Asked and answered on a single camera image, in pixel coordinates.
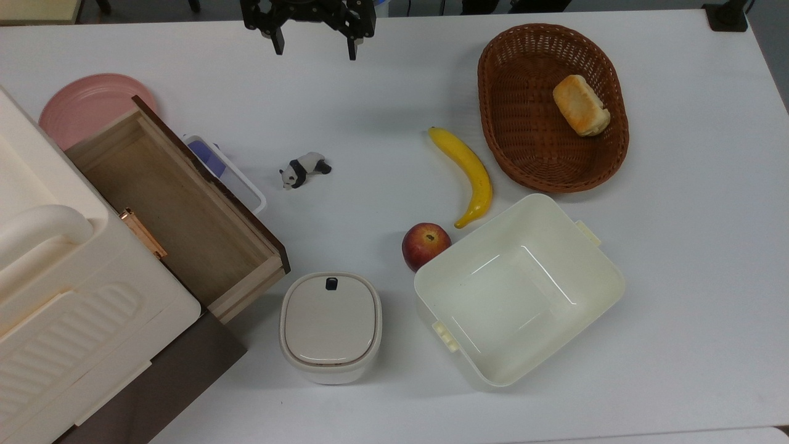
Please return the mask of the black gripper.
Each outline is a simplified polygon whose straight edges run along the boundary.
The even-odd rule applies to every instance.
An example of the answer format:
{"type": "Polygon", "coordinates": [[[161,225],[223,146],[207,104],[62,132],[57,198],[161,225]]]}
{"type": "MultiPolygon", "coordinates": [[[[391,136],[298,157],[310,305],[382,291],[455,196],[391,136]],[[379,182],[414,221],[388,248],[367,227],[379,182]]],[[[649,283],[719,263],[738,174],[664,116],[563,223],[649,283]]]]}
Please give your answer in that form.
{"type": "Polygon", "coordinates": [[[272,38],[278,56],[284,53],[282,26],[285,22],[324,23],[347,37],[349,60],[358,55],[356,39],[371,38],[377,27],[377,13],[372,1],[268,1],[264,9],[260,1],[242,1],[240,10],[245,27],[257,29],[272,38]]]}

